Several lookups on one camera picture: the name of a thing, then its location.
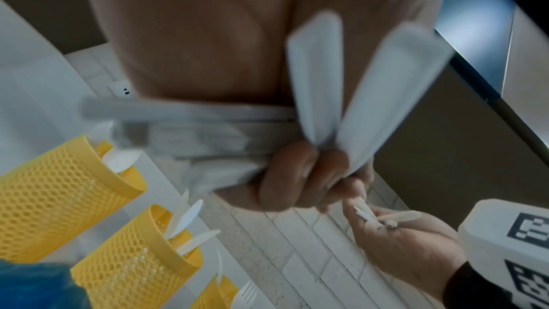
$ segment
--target yellow mesh cup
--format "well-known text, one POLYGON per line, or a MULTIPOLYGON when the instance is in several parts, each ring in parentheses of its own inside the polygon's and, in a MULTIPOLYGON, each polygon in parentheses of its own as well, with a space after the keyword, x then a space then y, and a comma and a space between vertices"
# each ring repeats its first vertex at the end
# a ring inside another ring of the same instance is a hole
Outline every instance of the yellow mesh cup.
POLYGON ((225 275, 221 279, 221 285, 217 286, 215 276, 200 296, 194 301, 190 309, 229 309, 234 296, 238 293, 238 287, 225 275))
POLYGON ((104 166, 84 135, 66 142, 0 177, 0 259, 39 261, 146 190, 136 168, 104 166))
POLYGON ((152 205, 71 269, 94 308, 159 308, 202 267, 199 248, 186 257, 175 250, 189 231, 172 245, 164 239, 171 216, 152 205))

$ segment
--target wall outlet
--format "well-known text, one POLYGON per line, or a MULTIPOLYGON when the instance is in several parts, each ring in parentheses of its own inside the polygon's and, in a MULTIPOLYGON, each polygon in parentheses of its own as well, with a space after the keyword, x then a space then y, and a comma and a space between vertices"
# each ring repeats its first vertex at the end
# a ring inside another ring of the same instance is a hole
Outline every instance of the wall outlet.
POLYGON ((109 89, 117 98, 135 98, 137 93, 128 80, 120 80, 109 85, 109 89))

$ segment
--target hand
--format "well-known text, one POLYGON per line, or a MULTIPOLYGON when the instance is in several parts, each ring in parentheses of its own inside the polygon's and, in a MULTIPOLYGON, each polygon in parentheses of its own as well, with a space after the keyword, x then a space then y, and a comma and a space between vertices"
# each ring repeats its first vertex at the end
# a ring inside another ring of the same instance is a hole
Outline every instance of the hand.
MULTIPOLYGON (((91 0, 138 91, 185 100, 291 104, 284 42, 319 10, 343 18, 347 104, 381 39, 401 21, 432 27, 442 0, 91 0)), ((345 153, 306 141, 278 151, 259 183, 218 192, 247 209, 325 207, 349 195, 345 153)), ((373 180, 370 162, 357 172, 373 180)))
MULTIPOLYGON (((395 212, 371 208, 376 216, 395 212)), ((399 223, 395 229, 376 228, 356 214, 353 199, 343 201, 343 214, 372 265, 441 302, 446 284, 467 261, 458 233, 432 215, 422 213, 421 219, 399 223)))

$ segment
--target blue plastic bag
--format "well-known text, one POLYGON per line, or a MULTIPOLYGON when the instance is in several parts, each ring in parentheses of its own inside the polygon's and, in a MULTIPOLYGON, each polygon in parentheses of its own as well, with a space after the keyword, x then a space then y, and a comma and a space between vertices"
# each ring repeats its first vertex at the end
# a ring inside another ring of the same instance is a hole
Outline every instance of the blue plastic bag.
POLYGON ((86 291, 64 264, 15 264, 0 260, 3 309, 91 309, 86 291))

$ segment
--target white tile floor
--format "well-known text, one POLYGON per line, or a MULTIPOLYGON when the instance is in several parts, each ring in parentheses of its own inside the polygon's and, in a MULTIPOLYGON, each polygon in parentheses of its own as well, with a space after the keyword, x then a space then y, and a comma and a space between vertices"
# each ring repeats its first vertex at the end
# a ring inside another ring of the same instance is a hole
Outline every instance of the white tile floor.
MULTIPOLYGON (((114 97, 106 87, 124 79, 109 44, 65 56, 99 96, 114 97)), ((154 159, 182 191, 185 164, 154 159)), ((202 220, 221 229, 219 241, 240 263, 277 308, 433 309, 440 303, 399 280, 381 274, 354 244, 340 205, 330 214, 315 209, 257 213, 235 209, 215 195, 201 196, 202 220)), ((387 183, 376 175, 368 201, 387 208, 407 209, 387 183)))

